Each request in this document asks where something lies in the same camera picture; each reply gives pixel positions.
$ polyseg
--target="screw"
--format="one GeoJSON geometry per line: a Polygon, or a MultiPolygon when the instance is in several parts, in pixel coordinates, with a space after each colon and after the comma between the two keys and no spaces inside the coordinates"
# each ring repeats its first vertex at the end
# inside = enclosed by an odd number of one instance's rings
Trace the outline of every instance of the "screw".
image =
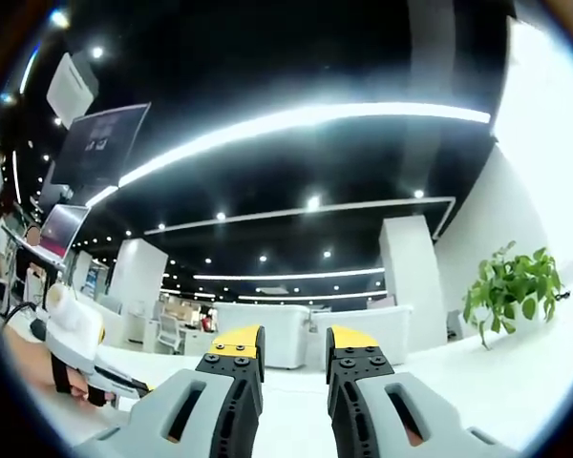
{"type": "Polygon", "coordinates": [[[342,367],[345,367],[346,369],[350,368],[350,367],[354,367],[356,363],[354,362],[354,360],[347,358],[346,360],[342,360],[340,361],[340,365],[342,367]]]}
{"type": "Polygon", "coordinates": [[[371,356],[370,357],[370,363],[372,363],[373,365],[382,365],[386,362],[386,358],[384,358],[383,356],[371,356]]]}
{"type": "Polygon", "coordinates": [[[236,358],[234,360],[236,365],[249,365],[250,360],[248,358],[236,358]]]}
{"type": "Polygon", "coordinates": [[[207,362],[207,363],[211,363],[214,364],[219,360],[219,357],[217,355],[213,355],[211,353],[208,353],[206,355],[203,356],[203,359],[207,362]]]}

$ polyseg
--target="gray gripper housing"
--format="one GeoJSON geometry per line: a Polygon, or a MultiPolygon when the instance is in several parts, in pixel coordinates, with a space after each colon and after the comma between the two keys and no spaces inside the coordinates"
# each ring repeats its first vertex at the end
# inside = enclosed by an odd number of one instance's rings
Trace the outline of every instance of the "gray gripper housing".
{"type": "Polygon", "coordinates": [[[129,424],[100,432],[74,450],[89,458],[208,458],[215,425],[232,377],[184,369],[138,401],[129,424]],[[178,443],[167,437],[181,408],[196,392],[199,398],[178,443]]]}
{"type": "Polygon", "coordinates": [[[456,409],[410,373],[360,379],[375,430],[380,458],[511,458],[518,454],[476,429],[463,429],[456,409]],[[398,396],[412,415],[422,439],[410,445],[391,396],[398,396]]]}

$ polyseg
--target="black ceiling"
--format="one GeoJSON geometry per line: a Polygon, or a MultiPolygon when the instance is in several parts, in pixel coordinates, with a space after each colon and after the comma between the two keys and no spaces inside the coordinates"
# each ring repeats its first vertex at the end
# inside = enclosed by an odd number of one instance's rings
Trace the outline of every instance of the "black ceiling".
{"type": "MultiPolygon", "coordinates": [[[[429,2],[423,11],[428,30],[417,31],[413,39],[413,12],[403,0],[389,2],[390,7],[387,2],[343,0],[72,2],[67,30],[39,33],[24,98],[1,109],[0,139],[5,150],[18,151],[22,199],[31,210],[29,196],[35,196],[38,177],[47,173],[42,156],[58,158],[67,133],[53,124],[46,101],[55,67],[63,52],[87,52],[95,45],[105,53],[90,59],[99,96],[88,113],[152,103],[126,172],[197,135],[309,103],[432,102],[494,116],[506,53],[503,3],[429,2]],[[425,59],[437,60],[441,50],[435,47],[434,32],[445,24],[437,19],[435,30],[433,19],[441,16],[437,5],[451,3],[449,84],[432,90],[433,81],[420,82],[420,75],[413,75],[425,59]]],[[[441,66],[440,57],[434,65],[441,66]]],[[[468,121],[382,116],[229,144],[119,190],[94,208],[78,240],[97,238],[87,249],[111,260],[126,230],[141,237],[159,223],[207,220],[220,211],[239,216],[303,207],[311,195],[321,196],[324,204],[341,204],[410,198],[421,188],[428,197],[455,197],[457,210],[490,153],[490,133],[490,125],[468,121]],[[406,147],[412,132],[423,146],[428,138],[437,140],[420,150],[423,157],[414,164],[408,163],[412,156],[406,147]],[[113,240],[105,241],[107,236],[113,240]]],[[[307,214],[145,237],[177,261],[168,271],[179,279],[166,279],[166,287],[180,284],[183,291],[194,291],[202,286],[219,293],[223,283],[204,284],[194,281],[193,274],[374,267],[382,218],[421,214],[434,231],[445,208],[437,203],[307,214]],[[332,251],[329,259],[322,257],[326,249],[332,251]],[[267,254],[267,262],[259,263],[261,254],[267,254]],[[206,258],[212,263],[206,264],[206,258]]],[[[331,294],[336,280],[299,281],[299,287],[306,295],[331,294]]],[[[375,280],[341,279],[339,292],[366,291],[375,280]]],[[[284,281],[228,286],[230,294],[246,294],[278,284],[294,286],[284,281]]]]}

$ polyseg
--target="white desk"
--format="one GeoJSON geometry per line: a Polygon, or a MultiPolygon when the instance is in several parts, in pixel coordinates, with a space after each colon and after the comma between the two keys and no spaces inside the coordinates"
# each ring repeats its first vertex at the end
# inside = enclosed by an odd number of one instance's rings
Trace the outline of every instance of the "white desk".
{"type": "MultiPolygon", "coordinates": [[[[478,426],[505,445],[523,449],[573,383],[573,299],[558,306],[555,321],[525,339],[491,333],[487,341],[493,349],[486,351],[475,336],[414,353],[395,370],[412,372],[454,404],[465,427],[478,426]]],[[[100,353],[116,368],[151,385],[181,368],[194,368],[199,360],[103,346],[100,353]]],[[[263,394],[254,457],[336,456],[324,374],[268,369],[263,394]]],[[[67,396],[36,393],[35,397],[72,444],[126,421],[123,412],[109,407],[81,412],[67,396]]]]}

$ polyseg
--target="potted plant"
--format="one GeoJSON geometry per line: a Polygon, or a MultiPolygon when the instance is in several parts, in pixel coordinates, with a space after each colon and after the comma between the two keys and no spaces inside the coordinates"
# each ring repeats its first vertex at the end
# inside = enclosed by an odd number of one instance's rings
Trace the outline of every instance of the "potted plant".
{"type": "Polygon", "coordinates": [[[532,258],[524,255],[507,258],[508,251],[515,245],[510,241],[493,253],[491,259],[479,264],[479,278],[463,298],[463,318],[477,328],[486,349],[484,330],[489,325],[495,332],[503,327],[513,334],[519,324],[517,316],[536,321],[543,307],[546,322],[554,317],[556,295],[561,290],[556,261],[544,247],[532,258]]]}

